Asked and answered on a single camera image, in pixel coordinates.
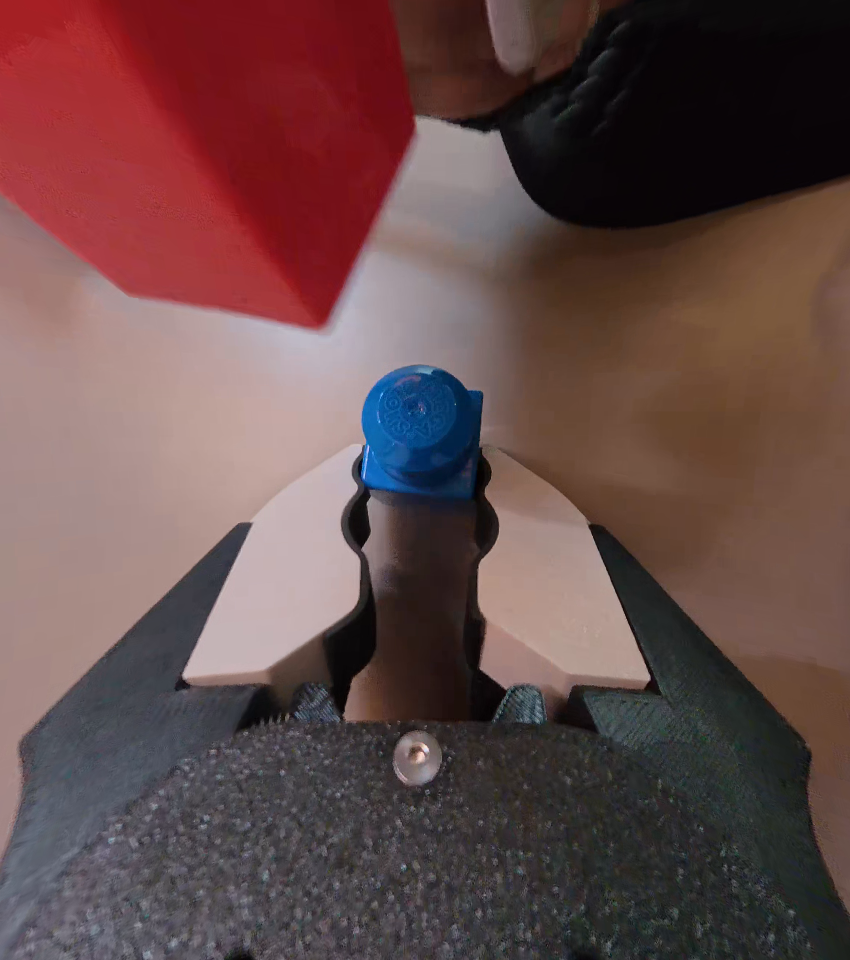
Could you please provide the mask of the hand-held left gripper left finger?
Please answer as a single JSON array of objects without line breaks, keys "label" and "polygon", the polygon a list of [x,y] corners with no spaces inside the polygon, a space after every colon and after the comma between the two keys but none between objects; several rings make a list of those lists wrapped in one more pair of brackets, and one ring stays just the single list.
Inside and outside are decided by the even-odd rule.
[{"label": "hand-held left gripper left finger", "polygon": [[184,669],[192,687],[268,688],[287,709],[305,682],[341,709],[375,650],[363,446],[336,453],[254,516]]}]

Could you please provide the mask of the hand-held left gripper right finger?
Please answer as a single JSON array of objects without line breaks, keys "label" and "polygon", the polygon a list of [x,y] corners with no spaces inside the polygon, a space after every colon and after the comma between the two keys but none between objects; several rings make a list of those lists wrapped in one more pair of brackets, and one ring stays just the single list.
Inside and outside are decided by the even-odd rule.
[{"label": "hand-held left gripper right finger", "polygon": [[474,502],[478,556],[464,633],[470,717],[491,719],[503,692],[530,685],[548,719],[576,687],[650,684],[586,516],[495,447],[481,450]]}]

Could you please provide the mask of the blue mega block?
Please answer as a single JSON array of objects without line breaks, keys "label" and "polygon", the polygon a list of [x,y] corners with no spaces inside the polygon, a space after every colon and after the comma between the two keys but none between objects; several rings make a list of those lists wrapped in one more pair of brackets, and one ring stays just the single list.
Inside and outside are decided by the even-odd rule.
[{"label": "blue mega block", "polygon": [[464,501],[480,460],[483,392],[437,366],[402,366],[382,377],[361,410],[360,477],[370,491]]}]

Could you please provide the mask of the red mega block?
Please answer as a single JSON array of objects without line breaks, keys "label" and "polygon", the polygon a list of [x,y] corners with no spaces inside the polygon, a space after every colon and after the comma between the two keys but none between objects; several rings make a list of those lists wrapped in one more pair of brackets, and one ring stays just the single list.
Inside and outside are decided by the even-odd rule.
[{"label": "red mega block", "polygon": [[415,130],[383,1],[0,1],[0,194],[135,297],[320,330]]}]

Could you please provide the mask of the person's right hand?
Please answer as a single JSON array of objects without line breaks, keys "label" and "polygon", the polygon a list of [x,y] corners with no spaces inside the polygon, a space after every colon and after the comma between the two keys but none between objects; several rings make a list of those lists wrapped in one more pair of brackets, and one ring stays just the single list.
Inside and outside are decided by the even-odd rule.
[{"label": "person's right hand", "polygon": [[532,68],[510,75],[499,64],[482,1],[390,1],[419,116],[476,118],[514,101],[574,61],[589,30],[589,2],[572,2],[558,36]]}]

